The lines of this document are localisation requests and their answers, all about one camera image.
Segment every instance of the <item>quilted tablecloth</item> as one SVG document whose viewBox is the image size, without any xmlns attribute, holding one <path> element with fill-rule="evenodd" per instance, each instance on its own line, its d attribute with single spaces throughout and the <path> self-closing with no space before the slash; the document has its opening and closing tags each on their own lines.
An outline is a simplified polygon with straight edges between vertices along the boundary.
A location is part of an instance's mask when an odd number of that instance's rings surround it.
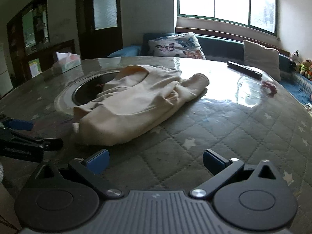
<svg viewBox="0 0 312 234">
<path fill-rule="evenodd" d="M 60 112 L 55 98 L 79 80 L 127 65 L 148 64 L 179 68 L 182 78 L 205 74 L 210 85 L 171 118 L 132 141 L 106 147 L 111 162 L 103 176 L 124 191 L 183 189 L 188 192 L 212 175 L 202 164 L 205 149 L 249 164 L 271 160 L 298 200 L 291 227 L 295 234 L 312 232 L 312 120 L 281 85 L 270 95 L 261 82 L 227 68 L 226 63 L 187 58 L 123 57 L 82 61 L 62 75 L 43 73 L 0 100 L 0 113 L 32 119 L 32 136 L 59 137 L 64 147 L 46 153 L 55 163 L 86 158 L 98 146 L 75 145 L 71 140 L 71 110 Z M 35 163 L 0 158 L 4 184 L 14 195 L 36 167 Z"/>
</svg>

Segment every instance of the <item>black circular glass plate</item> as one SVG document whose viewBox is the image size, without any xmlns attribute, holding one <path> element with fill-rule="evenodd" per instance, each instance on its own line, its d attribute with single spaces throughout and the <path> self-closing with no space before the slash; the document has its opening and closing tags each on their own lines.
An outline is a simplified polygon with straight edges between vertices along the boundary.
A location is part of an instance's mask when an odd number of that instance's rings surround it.
<svg viewBox="0 0 312 234">
<path fill-rule="evenodd" d="M 76 105 L 84 105 L 96 99 L 97 94 L 103 91 L 105 83 L 113 80 L 119 72 L 110 72 L 86 81 L 80 85 L 73 93 L 73 101 Z"/>
</svg>

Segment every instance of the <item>garment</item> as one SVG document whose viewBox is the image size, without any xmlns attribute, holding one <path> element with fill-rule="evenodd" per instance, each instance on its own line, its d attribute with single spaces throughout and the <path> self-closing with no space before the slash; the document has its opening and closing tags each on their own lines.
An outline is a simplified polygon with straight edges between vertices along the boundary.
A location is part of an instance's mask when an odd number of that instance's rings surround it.
<svg viewBox="0 0 312 234">
<path fill-rule="evenodd" d="M 97 99 L 74 107 L 75 130 L 86 145 L 122 144 L 159 125 L 209 84 L 203 74 L 181 80 L 181 71 L 149 65 L 123 68 Z"/>
</svg>

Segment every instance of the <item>window frame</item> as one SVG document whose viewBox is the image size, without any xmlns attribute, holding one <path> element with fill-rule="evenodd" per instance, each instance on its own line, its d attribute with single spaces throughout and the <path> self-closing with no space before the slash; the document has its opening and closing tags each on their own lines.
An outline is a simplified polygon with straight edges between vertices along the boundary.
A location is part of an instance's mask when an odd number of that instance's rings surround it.
<svg viewBox="0 0 312 234">
<path fill-rule="evenodd" d="M 180 16 L 180 17 L 203 18 L 203 19 L 210 19 L 210 20 L 221 21 L 221 22 L 226 22 L 226 23 L 232 23 L 232 24 L 239 25 L 239 26 L 246 26 L 248 28 L 255 29 L 255 30 L 258 30 L 258 31 L 261 31 L 261 32 L 264 32 L 264 33 L 267 33 L 267 34 L 270 34 L 270 35 L 273 35 L 273 36 L 277 37 L 277 22 L 278 22 L 278 10 L 277 10 L 278 4 L 277 3 L 278 3 L 278 0 L 275 0 L 275 28 L 274 28 L 274 33 L 270 32 L 270 31 L 267 31 L 267 30 L 264 30 L 264 29 L 261 29 L 261 28 L 256 27 L 256 26 L 252 26 L 250 24 L 250 20 L 251 20 L 251 0 L 249 0 L 248 24 L 247 25 L 242 24 L 242 23 L 238 23 L 238 22 L 234 22 L 234 21 L 229 21 L 229 20 L 225 20 L 225 19 L 216 18 L 215 17 L 215 15 L 216 15 L 216 0 L 214 0 L 214 8 L 213 8 L 213 15 L 214 15 L 214 17 L 180 14 L 180 0 L 177 0 L 177 16 Z"/>
</svg>

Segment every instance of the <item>black remote control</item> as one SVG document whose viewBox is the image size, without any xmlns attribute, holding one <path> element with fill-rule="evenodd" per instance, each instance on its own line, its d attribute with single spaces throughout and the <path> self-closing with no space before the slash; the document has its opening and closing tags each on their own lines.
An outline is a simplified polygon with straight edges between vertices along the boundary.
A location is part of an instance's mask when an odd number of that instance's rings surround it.
<svg viewBox="0 0 312 234">
<path fill-rule="evenodd" d="M 245 75 L 251 76 L 255 79 L 261 80 L 261 78 L 262 78 L 262 74 L 260 72 L 257 72 L 257 71 L 255 71 L 251 68 L 248 68 L 244 65 L 239 65 L 239 64 L 231 62 L 231 61 L 228 61 L 227 65 L 229 68 L 234 69 L 238 72 L 244 73 Z"/>
</svg>

